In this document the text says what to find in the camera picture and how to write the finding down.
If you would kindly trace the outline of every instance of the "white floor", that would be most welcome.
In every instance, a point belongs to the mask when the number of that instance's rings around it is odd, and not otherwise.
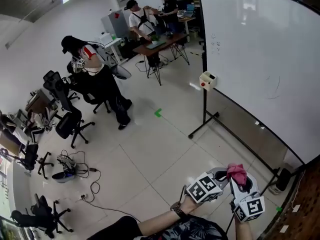
[[[74,229],[74,233],[63,231],[57,236],[58,239],[86,239],[123,216],[79,200],[82,194],[88,194],[89,200],[92,198],[90,184],[98,178],[98,172],[90,173],[87,179],[78,177],[65,184],[51,179],[52,174],[62,171],[56,157],[63,149],[69,153],[84,151],[86,163],[101,170],[101,189],[93,204],[131,213],[141,221],[166,212],[180,197],[184,184],[214,167],[226,167],[229,163],[243,164],[256,177],[260,190],[271,179],[271,173],[217,123],[212,122],[204,127],[193,140],[188,138],[188,134],[202,122],[203,92],[192,85],[199,86],[198,79],[203,68],[201,57],[190,53],[201,54],[200,47],[189,44],[186,51],[190,66],[180,57],[161,69],[162,86],[159,86],[154,75],[147,79],[146,73],[135,67],[136,62],[143,59],[141,56],[123,65],[132,73],[132,78],[117,82],[122,94],[133,102],[129,110],[131,123],[125,130],[118,130],[114,113],[107,114],[102,106],[97,114],[93,114],[94,106],[85,103],[82,98],[74,102],[74,106],[82,111],[86,122],[96,123],[83,132],[89,144],[78,137],[74,150],[70,147],[71,137],[62,139],[55,130],[42,136],[38,153],[44,155],[46,151],[51,152],[49,160],[55,166],[45,169],[49,180],[37,175],[35,169],[30,178],[30,188],[32,198],[35,193],[45,195],[49,205],[59,200],[59,209],[71,209],[63,216],[63,221]],[[162,54],[173,57],[170,50]],[[158,109],[162,109],[162,117],[155,116]],[[208,110],[212,113],[219,111],[222,120],[232,125],[235,131],[238,130],[259,154],[277,157],[286,152],[270,133],[255,126],[253,118],[215,91],[208,95]],[[84,159],[81,153],[73,157],[78,162]],[[250,222],[255,238],[271,222],[286,194],[275,196],[265,192],[266,212]],[[204,204],[194,214],[212,220],[226,230],[232,217],[231,200],[230,188],[226,187],[218,200]],[[234,224],[228,237],[235,239]]]

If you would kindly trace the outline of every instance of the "wooden desk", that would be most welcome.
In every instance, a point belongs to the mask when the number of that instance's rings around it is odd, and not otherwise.
[[[142,54],[144,57],[144,65],[145,65],[145,69],[146,69],[146,77],[149,78],[150,75],[150,69],[152,69],[153,73],[155,74],[155,77],[157,78],[159,85],[161,85],[161,78],[160,78],[160,71],[159,71],[159,67],[158,65],[156,65],[155,67],[150,67],[147,68],[147,64],[146,64],[146,57],[152,56],[158,52],[161,52],[165,49],[167,49],[168,47],[170,47],[172,55],[174,57],[174,59],[176,60],[177,54],[179,53],[181,55],[181,57],[183,57],[183,59],[188,63],[188,65],[190,65],[186,51],[185,51],[185,47],[184,45],[182,45],[182,49],[179,48],[179,45],[177,44],[178,41],[181,41],[184,38],[187,38],[189,35],[188,34],[184,34],[184,33],[174,33],[173,36],[171,38],[168,38],[165,35],[162,35],[160,40],[165,41],[164,44],[154,48],[154,49],[148,49],[146,46],[150,45],[151,42],[148,42],[146,44],[142,44],[136,48],[133,49],[134,52],[138,53],[138,54]]]
[[[179,22],[183,22],[184,23],[184,27],[185,27],[185,32],[188,35],[188,37],[186,38],[188,40],[188,43],[190,42],[190,36],[189,36],[189,27],[188,27],[188,22],[194,20],[196,17],[183,17],[183,18],[179,18]]]

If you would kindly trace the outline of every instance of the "red object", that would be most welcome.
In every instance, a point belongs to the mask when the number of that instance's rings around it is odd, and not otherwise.
[[[241,186],[245,186],[247,183],[247,172],[242,164],[229,163],[226,177],[228,179],[232,177]]]

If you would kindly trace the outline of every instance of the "hand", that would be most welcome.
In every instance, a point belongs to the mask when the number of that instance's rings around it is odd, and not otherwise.
[[[191,213],[193,210],[197,209],[201,204],[196,203],[192,197],[186,195],[184,197],[184,201],[181,204],[180,209],[185,213],[185,214],[189,214]]]
[[[145,39],[145,40],[147,40],[147,41],[151,42],[151,39],[150,39],[150,37],[149,37],[149,36],[144,35],[143,37],[144,37],[144,39]]]

